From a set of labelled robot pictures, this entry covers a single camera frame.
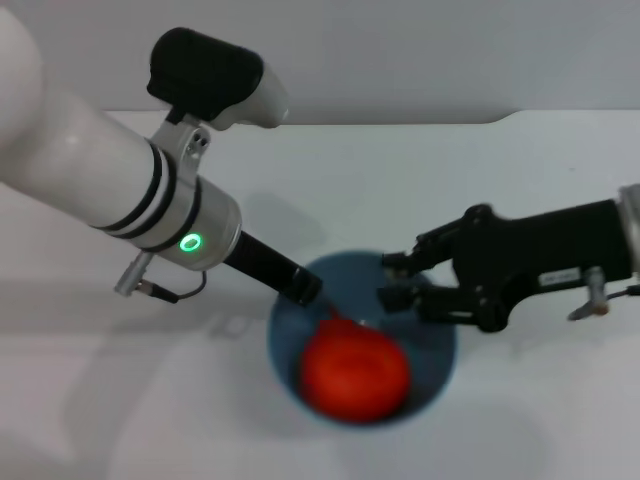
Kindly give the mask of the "blue ceramic bowl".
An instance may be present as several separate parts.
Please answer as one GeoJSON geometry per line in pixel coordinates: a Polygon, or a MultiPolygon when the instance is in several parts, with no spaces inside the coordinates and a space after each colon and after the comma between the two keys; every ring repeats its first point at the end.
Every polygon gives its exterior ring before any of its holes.
{"type": "Polygon", "coordinates": [[[269,320],[268,346],[274,371],[285,390],[310,413],[335,424],[376,428],[409,418],[428,406],[445,388],[455,367],[457,338],[453,325],[421,322],[412,310],[387,313],[377,297],[389,279],[379,251],[344,251],[320,257],[308,270],[323,281],[321,292],[307,307],[283,296],[269,320]],[[299,393],[301,354],[330,309],[377,330],[396,342],[407,356],[411,386],[407,400],[394,414],[368,424],[352,424],[323,415],[299,393]]]}

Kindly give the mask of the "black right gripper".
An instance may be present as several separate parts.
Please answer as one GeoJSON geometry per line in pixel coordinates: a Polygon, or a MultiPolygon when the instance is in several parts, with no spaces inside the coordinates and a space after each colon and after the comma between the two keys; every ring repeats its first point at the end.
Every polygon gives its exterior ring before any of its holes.
{"type": "Polygon", "coordinates": [[[578,288],[598,267],[607,281],[632,276],[632,256],[613,200],[521,219],[496,216],[488,205],[416,237],[409,253],[382,256],[390,276],[415,276],[453,261],[460,288],[387,286],[377,297],[387,313],[412,310],[424,323],[477,323],[485,333],[506,328],[522,300],[578,288]],[[479,306],[476,310],[476,295],[479,306]]]}

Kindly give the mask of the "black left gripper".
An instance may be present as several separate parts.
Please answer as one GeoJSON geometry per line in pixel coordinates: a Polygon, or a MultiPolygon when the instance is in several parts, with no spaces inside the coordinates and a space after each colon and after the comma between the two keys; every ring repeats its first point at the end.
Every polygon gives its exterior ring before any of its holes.
{"type": "Polygon", "coordinates": [[[224,263],[233,269],[289,296],[297,305],[310,304],[320,293],[323,281],[281,253],[242,231],[224,263]]]}

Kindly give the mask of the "orange fruit with stem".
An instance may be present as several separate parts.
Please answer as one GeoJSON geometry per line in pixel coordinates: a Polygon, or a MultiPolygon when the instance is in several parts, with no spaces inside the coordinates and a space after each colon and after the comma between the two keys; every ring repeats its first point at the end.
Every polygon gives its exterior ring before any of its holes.
{"type": "Polygon", "coordinates": [[[352,424],[378,422],[407,400],[410,365],[399,345],[332,308],[306,344],[299,393],[317,412],[352,424]]]}

